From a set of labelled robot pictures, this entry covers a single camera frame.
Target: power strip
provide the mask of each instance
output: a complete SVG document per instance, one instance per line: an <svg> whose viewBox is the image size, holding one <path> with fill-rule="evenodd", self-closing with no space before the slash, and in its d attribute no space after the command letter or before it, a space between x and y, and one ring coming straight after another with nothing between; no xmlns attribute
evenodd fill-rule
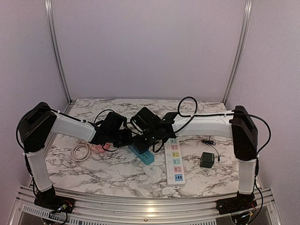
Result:
<svg viewBox="0 0 300 225"><path fill-rule="evenodd" d="M170 138L164 145L165 170L168 186L184 186L186 183L179 141Z"/></svg>

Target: electrical outlet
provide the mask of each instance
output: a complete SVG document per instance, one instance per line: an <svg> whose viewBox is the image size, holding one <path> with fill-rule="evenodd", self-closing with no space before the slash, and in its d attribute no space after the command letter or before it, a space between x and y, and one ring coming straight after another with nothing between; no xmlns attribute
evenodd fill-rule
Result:
<svg viewBox="0 0 300 225"><path fill-rule="evenodd" d="M172 152L172 156L173 156L173 158L179 158L179 152L177 152L177 151Z"/></svg>
<svg viewBox="0 0 300 225"><path fill-rule="evenodd" d="M178 146L172 144L172 145L171 145L171 149L172 149L172 150L178 150Z"/></svg>
<svg viewBox="0 0 300 225"><path fill-rule="evenodd" d="M173 164L180 165L180 159L178 159L178 158L173 159Z"/></svg>
<svg viewBox="0 0 300 225"><path fill-rule="evenodd" d="M175 174L175 181L183 181L182 174Z"/></svg>
<svg viewBox="0 0 300 225"><path fill-rule="evenodd" d="M171 139L171 144L177 144L177 139Z"/></svg>
<svg viewBox="0 0 300 225"><path fill-rule="evenodd" d="M181 166L174 166L174 172L180 173L181 172Z"/></svg>

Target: marble surface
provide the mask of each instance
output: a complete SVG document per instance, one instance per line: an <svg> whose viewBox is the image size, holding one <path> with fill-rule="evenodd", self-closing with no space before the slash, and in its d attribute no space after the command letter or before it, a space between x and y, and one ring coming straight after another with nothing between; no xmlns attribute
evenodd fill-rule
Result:
<svg viewBox="0 0 300 225"><path fill-rule="evenodd" d="M146 99L79 99L70 111L70 115L93 121L104 109L130 118L143 106L162 117L167 112L177 110L175 100ZM191 113L192 102L185 104L183 112ZM198 113L217 113L225 111L223 103L199 102ZM117 152L91 154L84 162L75 162L70 151L76 145L75 138L57 135L47 157L46 164L51 181L55 187L86 193L147 198L193 197L218 195L238 190L238 163L233 153L232 140L223 137L211 137L216 142L221 160L216 159L211 169L199 166L202 153L215 150L201 142L202 136L179 138L183 165L186 176L184 187L167 187L165 174L165 156L161 150L155 154L155 162L145 165L127 147Z"/></svg>

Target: white cord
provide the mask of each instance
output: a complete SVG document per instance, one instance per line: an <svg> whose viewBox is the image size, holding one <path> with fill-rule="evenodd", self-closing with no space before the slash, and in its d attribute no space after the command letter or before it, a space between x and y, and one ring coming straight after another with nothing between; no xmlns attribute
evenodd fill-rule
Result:
<svg viewBox="0 0 300 225"><path fill-rule="evenodd" d="M76 155L76 152L80 149L80 148L85 148L86 149L86 152L85 154L82 156L82 157L78 157ZM76 162L82 162L82 161L85 161L89 158L90 156L90 146L89 144L87 143L80 143L78 145L76 145L72 150L71 150L71 159L73 159L74 161Z"/></svg>

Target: white backdrop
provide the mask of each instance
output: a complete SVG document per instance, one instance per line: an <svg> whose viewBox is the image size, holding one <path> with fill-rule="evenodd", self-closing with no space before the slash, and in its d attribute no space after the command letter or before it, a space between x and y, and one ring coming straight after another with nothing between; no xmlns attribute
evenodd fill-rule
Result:
<svg viewBox="0 0 300 225"><path fill-rule="evenodd" d="M238 45L242 0L54 0L73 99L222 101Z"/></svg>

